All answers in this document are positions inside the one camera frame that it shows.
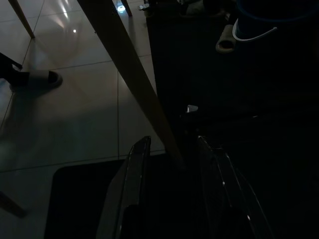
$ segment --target dark fabric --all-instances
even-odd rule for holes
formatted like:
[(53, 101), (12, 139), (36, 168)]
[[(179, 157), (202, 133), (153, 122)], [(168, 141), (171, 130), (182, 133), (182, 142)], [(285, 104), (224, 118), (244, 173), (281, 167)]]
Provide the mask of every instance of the dark fabric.
[[(44, 238), (95, 239), (108, 185), (122, 163), (59, 169), (53, 177)], [(167, 154), (147, 160), (146, 238), (208, 238), (199, 181), (198, 175), (177, 171)]]
[(70, 166), (53, 177), (45, 239), (94, 239), (108, 186), (123, 160)]

